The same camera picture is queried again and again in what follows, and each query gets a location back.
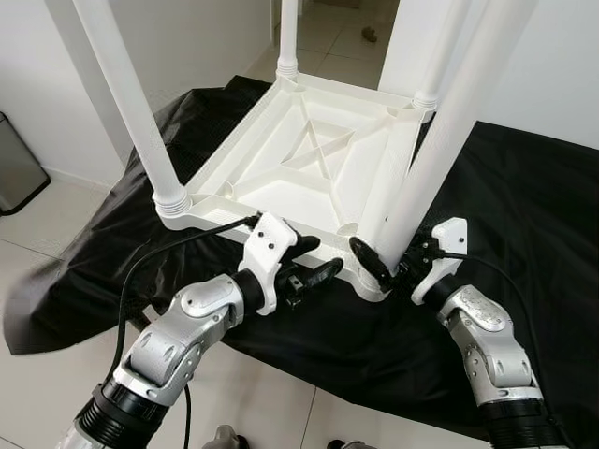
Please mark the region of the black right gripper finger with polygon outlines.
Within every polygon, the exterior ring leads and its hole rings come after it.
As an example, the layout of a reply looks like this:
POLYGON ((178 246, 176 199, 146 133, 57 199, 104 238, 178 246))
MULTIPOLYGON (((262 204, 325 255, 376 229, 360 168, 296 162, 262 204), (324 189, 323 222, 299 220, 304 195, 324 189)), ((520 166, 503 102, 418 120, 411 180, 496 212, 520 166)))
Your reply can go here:
POLYGON ((351 237, 348 240, 348 247, 350 247, 351 253, 354 254, 359 264, 363 266, 365 272, 371 274, 375 279, 378 290, 384 292, 384 294, 392 290, 393 275, 385 262, 381 260, 377 251, 374 251, 368 243, 358 237, 351 237))

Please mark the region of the grey left robot foot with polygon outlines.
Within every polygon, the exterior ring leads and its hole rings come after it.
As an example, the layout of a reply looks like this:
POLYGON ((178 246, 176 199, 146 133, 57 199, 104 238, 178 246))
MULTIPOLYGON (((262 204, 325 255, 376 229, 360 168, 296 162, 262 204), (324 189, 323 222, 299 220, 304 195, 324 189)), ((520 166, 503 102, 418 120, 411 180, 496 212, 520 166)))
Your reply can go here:
POLYGON ((202 445, 201 449, 251 449, 251 446, 247 438, 236 433, 231 425, 219 425, 212 440, 202 445))

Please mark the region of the black table cloth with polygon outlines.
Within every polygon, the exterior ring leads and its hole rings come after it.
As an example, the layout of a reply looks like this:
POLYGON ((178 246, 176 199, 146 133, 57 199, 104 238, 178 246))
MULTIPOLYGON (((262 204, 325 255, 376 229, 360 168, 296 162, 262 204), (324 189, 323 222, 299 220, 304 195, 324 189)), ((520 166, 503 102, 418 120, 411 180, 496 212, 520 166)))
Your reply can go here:
MULTIPOLYGON (((462 267, 466 282, 509 304, 526 342, 538 340, 540 381, 573 445, 596 449, 599 418, 599 207, 596 153, 491 123, 468 137, 427 219, 468 222, 468 252, 504 270, 462 267)), ((133 159, 63 260, 18 282, 5 312, 10 354, 63 350, 106 332, 134 262, 179 234, 159 222, 144 168, 133 159)), ((339 282, 295 311, 248 318, 227 346, 355 405, 474 438, 484 423, 458 347, 431 311, 403 292, 359 299, 339 282)))

